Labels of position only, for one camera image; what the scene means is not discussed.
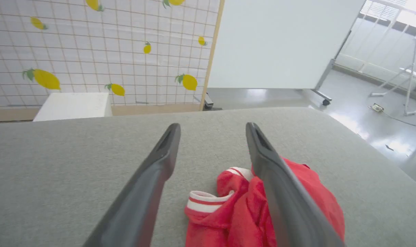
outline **wire grid panel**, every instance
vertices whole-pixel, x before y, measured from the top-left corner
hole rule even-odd
[[[52,92],[197,103],[220,0],[0,0],[0,108]]]

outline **white box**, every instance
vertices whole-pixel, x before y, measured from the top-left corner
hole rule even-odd
[[[109,93],[52,93],[33,122],[111,116]]]

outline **window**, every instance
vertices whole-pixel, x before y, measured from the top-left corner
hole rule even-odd
[[[394,5],[402,6],[404,9],[407,10],[402,10],[399,16],[397,16],[397,14],[399,13],[398,8],[394,8],[383,3],[377,3],[374,0],[367,0],[363,5],[362,10],[360,10],[360,13],[389,21],[394,20],[397,16],[396,21],[416,27],[416,0],[384,1],[393,3]]]
[[[396,5],[404,6],[408,0],[388,0],[387,2],[394,3]],[[381,4],[376,3],[371,0],[367,0],[363,5],[362,10],[360,13],[366,14],[375,18],[379,18],[382,20],[393,20],[397,13],[399,12],[398,9]]]
[[[407,0],[404,7],[416,11],[416,0]],[[416,14],[412,11],[401,11],[397,21],[416,27]]]

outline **whiteboard stand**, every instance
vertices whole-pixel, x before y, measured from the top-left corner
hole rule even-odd
[[[336,56],[334,56],[334,58],[332,58],[330,60],[330,62],[328,63],[327,67],[324,70],[324,73],[321,75],[321,78],[319,78],[318,84],[316,85],[316,87],[314,89],[312,89],[312,91],[314,93],[316,93],[317,95],[319,95],[320,97],[324,98],[324,101],[322,101],[322,104],[324,106],[327,106],[331,103],[332,98],[328,97],[327,95],[323,94],[321,91],[319,91],[319,89],[321,89],[322,84],[324,83],[325,79],[327,78],[327,75],[330,74],[330,71],[333,69],[334,63],[336,63],[336,58],[339,55],[339,53],[341,52],[342,48],[344,47],[346,40],[348,39],[349,35],[351,34],[351,28],[349,29],[348,34],[346,35],[344,42],[342,42],[341,47],[339,47]]]
[[[330,63],[328,63],[327,67],[325,68],[324,73],[322,74],[321,78],[318,81],[318,84],[312,91],[319,95],[320,97],[324,98],[324,101],[322,101],[322,104],[324,106],[327,106],[331,103],[332,98],[328,97],[327,95],[323,94],[319,89],[321,88],[322,84],[324,83],[324,80],[327,78],[327,75],[330,73],[331,69],[333,69],[333,65],[335,63],[336,59],[333,58],[330,60]]]

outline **red stripe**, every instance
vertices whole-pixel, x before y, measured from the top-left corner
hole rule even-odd
[[[232,170],[234,170],[234,171],[238,172],[238,174],[240,174],[240,176],[244,177],[244,176],[243,176],[243,174],[241,174],[241,172],[240,172],[239,170],[237,170],[237,169],[235,169],[235,168],[232,168],[232,167],[231,167],[230,169],[232,169]]]
[[[206,217],[211,214],[211,213],[196,211],[188,207],[185,207],[184,212],[188,216],[198,216],[198,217]]]
[[[198,204],[203,204],[203,205],[222,205],[223,203],[225,203],[224,201],[223,202],[206,202],[206,201],[194,199],[192,197],[189,197],[189,200]]]

